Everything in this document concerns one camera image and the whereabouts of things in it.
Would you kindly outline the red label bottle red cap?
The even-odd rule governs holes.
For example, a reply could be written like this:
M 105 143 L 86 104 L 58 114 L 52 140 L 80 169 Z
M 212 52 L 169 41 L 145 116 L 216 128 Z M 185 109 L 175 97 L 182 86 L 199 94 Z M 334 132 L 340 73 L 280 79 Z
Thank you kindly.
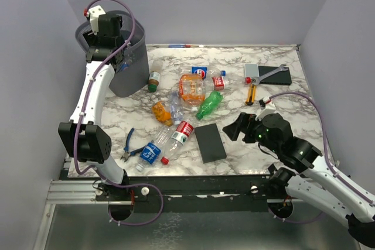
M 214 76 L 204 80 L 206 91 L 232 91 L 251 83 L 250 77 Z

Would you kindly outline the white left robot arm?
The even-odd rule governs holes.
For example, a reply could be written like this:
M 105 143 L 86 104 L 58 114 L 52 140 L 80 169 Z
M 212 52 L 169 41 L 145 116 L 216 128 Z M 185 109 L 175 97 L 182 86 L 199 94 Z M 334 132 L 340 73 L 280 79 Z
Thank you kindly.
M 125 28 L 124 17 L 114 12 L 86 11 L 89 30 L 82 34 L 86 48 L 86 75 L 79 101 L 58 134 L 79 175 L 92 169 L 117 200 L 129 195 L 127 176 L 111 156 L 111 138 L 101 127 L 105 92 L 125 60 L 124 50 L 134 37 L 135 18 Z

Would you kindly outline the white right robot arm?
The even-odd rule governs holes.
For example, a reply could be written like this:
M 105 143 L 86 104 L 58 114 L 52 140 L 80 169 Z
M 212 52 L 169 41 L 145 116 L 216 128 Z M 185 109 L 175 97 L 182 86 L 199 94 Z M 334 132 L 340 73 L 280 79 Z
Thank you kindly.
M 280 114 L 262 118 L 241 113 L 223 132 L 236 141 L 257 143 L 274 152 L 284 167 L 269 183 L 276 198 L 286 194 L 305 201 L 347 227 L 359 243 L 374 248 L 374 194 L 332 167 L 319 149 L 294 136 L 290 123 Z

